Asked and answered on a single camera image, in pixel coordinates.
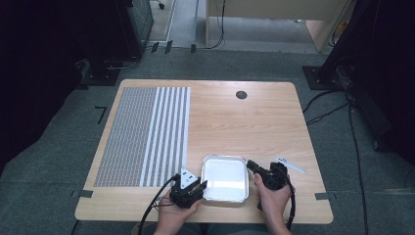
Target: hand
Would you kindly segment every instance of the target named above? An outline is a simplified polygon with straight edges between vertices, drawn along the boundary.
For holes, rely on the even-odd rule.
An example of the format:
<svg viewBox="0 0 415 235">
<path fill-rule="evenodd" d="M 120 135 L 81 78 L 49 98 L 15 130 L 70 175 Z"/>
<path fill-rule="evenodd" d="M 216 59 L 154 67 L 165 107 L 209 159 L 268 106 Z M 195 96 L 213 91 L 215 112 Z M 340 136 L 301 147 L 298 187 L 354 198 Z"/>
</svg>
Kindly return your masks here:
<svg viewBox="0 0 415 235">
<path fill-rule="evenodd" d="M 201 200 L 196 201 L 189 209 L 180 209 L 169 199 L 170 191 L 159 202 L 159 223 L 155 235 L 176 234 L 186 219 L 196 212 Z"/>
<path fill-rule="evenodd" d="M 270 190 L 265 187 L 261 176 L 254 174 L 254 182 L 262 205 L 262 215 L 271 234 L 291 234 L 284 223 L 284 209 L 291 196 L 289 185 L 279 190 Z"/>
</svg>

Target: floor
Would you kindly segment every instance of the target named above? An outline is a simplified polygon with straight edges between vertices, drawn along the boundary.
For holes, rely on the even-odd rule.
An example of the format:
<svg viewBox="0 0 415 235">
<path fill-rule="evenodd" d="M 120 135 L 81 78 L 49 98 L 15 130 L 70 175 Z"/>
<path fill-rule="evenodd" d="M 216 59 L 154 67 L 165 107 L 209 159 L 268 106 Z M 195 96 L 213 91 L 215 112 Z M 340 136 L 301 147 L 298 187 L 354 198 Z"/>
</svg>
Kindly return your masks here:
<svg viewBox="0 0 415 235">
<path fill-rule="evenodd" d="M 157 2 L 151 2 L 155 25 L 152 34 L 165 32 L 165 38 L 150 38 L 149 43 L 161 45 L 172 40 L 172 47 L 206 48 L 206 0 L 162 0 L 166 5 L 161 10 Z M 221 19 L 210 18 L 209 46 L 220 38 Z M 216 50 L 261 51 L 283 53 L 318 53 L 311 41 L 304 21 L 224 18 L 224 40 Z M 327 46 L 323 54 L 330 54 Z"/>
<path fill-rule="evenodd" d="M 248 29 L 250 33 L 226 29 L 226 44 L 214 50 L 203 50 L 206 1 L 197 3 L 197 0 L 176 0 L 172 24 L 164 40 L 164 43 L 173 40 L 173 47 L 185 49 L 174 48 L 169 54 L 162 50 L 146 51 L 139 63 L 121 71 L 118 82 L 127 78 L 288 81 L 296 86 L 302 107 L 320 93 L 309 90 L 301 68 L 322 65 L 327 56 L 314 50 L 301 23 L 265 20 L 255 24 L 251 21 L 246 23 L 246 28 L 252 27 Z M 279 31 L 279 37 L 274 34 L 278 40 L 265 39 L 273 37 L 265 28 L 259 28 L 267 22 L 286 26 Z M 257 33 L 261 37 L 248 38 L 254 31 L 262 31 Z M 284 37 L 296 42 L 285 42 Z M 191 54 L 187 49 L 193 43 L 198 46 L 198 52 Z M 74 216 L 78 203 L 75 192 L 84 187 L 108 120 L 109 110 L 103 112 L 101 108 L 112 106 L 117 85 L 74 90 L 42 137 L 8 163 L 0 179 L 0 234 L 70 234 L 72 230 L 77 235 L 130 234 L 136 221 L 82 220 L 76 223 Z M 345 101 L 345 94 L 339 92 L 320 98 L 304 114 L 304 120 L 326 114 Z M 415 234 L 414 166 L 395 153 L 373 150 L 369 128 L 358 109 L 339 110 L 307 128 L 334 221 L 324 225 L 295 224 L 293 233 L 364 234 L 365 208 L 369 234 Z"/>
</svg>

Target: white tray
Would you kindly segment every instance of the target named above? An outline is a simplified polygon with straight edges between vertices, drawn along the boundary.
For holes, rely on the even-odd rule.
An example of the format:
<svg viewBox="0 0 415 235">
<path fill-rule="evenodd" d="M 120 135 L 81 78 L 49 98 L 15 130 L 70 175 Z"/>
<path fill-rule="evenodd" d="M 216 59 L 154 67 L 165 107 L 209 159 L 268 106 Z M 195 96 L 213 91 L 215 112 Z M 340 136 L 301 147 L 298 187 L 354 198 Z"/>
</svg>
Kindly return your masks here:
<svg viewBox="0 0 415 235">
<path fill-rule="evenodd" d="M 249 195 L 247 163 L 241 157 L 208 155 L 202 168 L 208 201 L 243 203 Z"/>
</svg>

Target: power cord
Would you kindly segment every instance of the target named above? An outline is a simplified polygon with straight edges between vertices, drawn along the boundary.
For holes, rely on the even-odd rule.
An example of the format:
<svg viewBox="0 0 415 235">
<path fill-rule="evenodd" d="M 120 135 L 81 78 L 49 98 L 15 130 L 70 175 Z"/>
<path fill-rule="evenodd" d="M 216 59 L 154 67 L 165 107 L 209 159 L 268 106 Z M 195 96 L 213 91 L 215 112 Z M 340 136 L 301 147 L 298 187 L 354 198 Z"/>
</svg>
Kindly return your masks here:
<svg viewBox="0 0 415 235">
<path fill-rule="evenodd" d="M 73 235 L 76 229 L 77 224 L 79 223 L 79 219 L 76 220 L 76 223 L 73 225 L 72 231 L 70 233 L 70 235 Z"/>
<path fill-rule="evenodd" d="M 288 221 L 287 221 L 287 229 L 291 230 L 291 225 L 293 224 L 294 217 L 296 216 L 296 189 L 294 188 L 293 184 L 291 184 L 291 180 L 288 177 L 288 175 L 282 169 L 280 169 L 279 167 L 276 167 L 276 168 L 282 173 L 282 175 L 284 175 L 284 178 L 285 178 L 285 180 L 286 180 L 286 182 L 287 182 L 287 184 L 288 184 L 288 186 L 290 187 L 290 190 L 291 190 L 290 217 L 288 218 Z"/>
<path fill-rule="evenodd" d="M 222 24 L 219 23 L 219 18 L 216 19 L 217 20 L 217 24 L 219 25 L 219 28 L 220 28 L 220 37 L 219 37 L 219 40 L 216 42 L 216 44 L 214 46 L 207 47 L 207 49 L 214 49 L 214 48 L 218 47 L 224 41 L 225 31 L 223 29 L 223 18 L 225 16 L 225 5 L 226 5 L 226 0 L 223 0 L 223 5 L 222 5 L 222 20 L 221 20 L 221 23 Z"/>
<path fill-rule="evenodd" d="M 363 188 L 363 179 L 362 179 L 362 172 L 361 172 L 361 166 L 360 166 L 360 153 L 359 153 L 359 146 L 357 144 L 356 134 L 354 132 L 354 126 L 353 121 L 351 118 L 351 107 L 352 104 L 348 106 L 348 121 L 350 123 L 350 129 L 351 129 L 351 135 L 353 137 L 354 142 L 354 148 L 356 150 L 356 156 L 357 156 L 357 172 L 359 175 L 359 186 L 360 186 L 360 192 L 362 196 L 362 207 L 363 207 L 363 221 L 364 221 L 364 232 L 366 235 L 369 234 L 369 227 L 367 223 L 367 210 L 366 210 L 366 195 Z"/>
<path fill-rule="evenodd" d="M 133 58 L 133 59 L 135 59 L 135 61 L 129 66 L 126 66 L 126 67 L 113 67 L 113 66 L 110 66 L 110 67 L 107 67 L 107 70 L 113 71 L 113 70 L 127 70 L 127 69 L 130 69 L 135 64 L 137 64 L 137 62 L 140 60 L 139 57 L 136 57 L 136 58 Z"/>
<path fill-rule="evenodd" d="M 143 217 L 141 218 L 140 221 L 140 225 L 139 225 L 139 229 L 138 229 L 138 235 L 141 235 L 143 232 L 143 227 L 144 227 L 144 222 L 146 221 L 147 216 L 149 215 L 150 211 L 152 210 L 152 208 L 157 208 L 160 206 L 156 205 L 156 200 L 159 197 L 159 195 L 161 194 L 162 190 L 164 190 L 164 188 L 172 181 L 172 180 L 177 180 L 180 177 L 179 174 L 175 174 L 174 176 L 172 176 L 171 178 L 169 178 L 164 185 L 161 187 L 160 191 L 156 194 L 155 198 L 153 199 L 153 201 L 149 204 L 149 206 L 147 207 L 146 211 L 143 214 Z"/>
<path fill-rule="evenodd" d="M 322 116 L 315 117 L 315 118 L 313 118 L 313 119 L 309 120 L 306 124 L 307 124 L 307 125 L 312 125 L 312 124 L 314 124 L 315 122 L 320 121 L 323 117 L 326 117 L 326 116 L 328 116 L 328 115 L 330 115 L 330 114 L 334 113 L 335 111 L 339 111 L 339 110 L 343 109 L 343 108 L 344 108 L 344 107 L 346 107 L 348 104 L 349 104 L 349 102 L 347 102 L 347 103 L 345 103 L 345 104 L 342 104 L 342 105 L 338 106 L 337 108 L 335 108 L 334 110 L 330 111 L 329 113 L 326 113 L 326 114 L 324 114 L 324 115 L 322 115 Z"/>
<path fill-rule="evenodd" d="M 315 100 L 317 100 L 318 98 L 320 98 L 320 97 L 322 97 L 322 96 L 325 96 L 325 95 L 327 95 L 327 94 L 330 94 L 330 93 L 334 93 L 334 92 L 338 92 L 338 91 L 342 91 L 342 90 L 329 90 L 329 91 L 324 91 L 324 92 L 321 92 L 321 93 L 319 93 L 319 94 L 317 94 L 316 96 L 314 96 L 309 102 L 308 102 L 308 104 L 307 104 L 307 106 L 302 110 L 302 113 L 304 114 L 307 110 L 308 110 L 308 108 L 310 108 L 310 106 L 311 106 L 311 104 L 315 101 Z"/>
</svg>

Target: gray carpet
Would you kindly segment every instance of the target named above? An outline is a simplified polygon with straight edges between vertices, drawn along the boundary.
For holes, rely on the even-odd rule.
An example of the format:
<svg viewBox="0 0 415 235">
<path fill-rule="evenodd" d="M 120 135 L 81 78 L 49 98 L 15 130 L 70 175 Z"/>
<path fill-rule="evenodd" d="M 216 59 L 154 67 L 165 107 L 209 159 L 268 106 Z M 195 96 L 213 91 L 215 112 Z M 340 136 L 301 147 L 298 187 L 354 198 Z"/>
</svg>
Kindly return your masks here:
<svg viewBox="0 0 415 235">
<path fill-rule="evenodd" d="M 120 73 L 115 87 L 75 90 L 41 139 L 6 166 L 0 180 L 0 234 L 70 234 L 76 222 L 73 190 L 83 187 L 119 83 L 126 78 L 291 81 L 303 107 L 319 91 L 310 91 L 301 66 L 319 66 L 326 55 L 162 48 Z M 345 102 L 341 92 L 318 99 L 309 120 Z M 361 158 L 370 234 L 415 234 L 414 166 L 395 153 L 373 151 L 370 131 L 360 112 L 351 112 Z M 330 196 L 334 221 L 294 224 L 295 234 L 364 234 L 357 159 L 347 109 L 308 127 Z M 134 222 L 80 221 L 74 234 L 129 234 Z"/>
</svg>

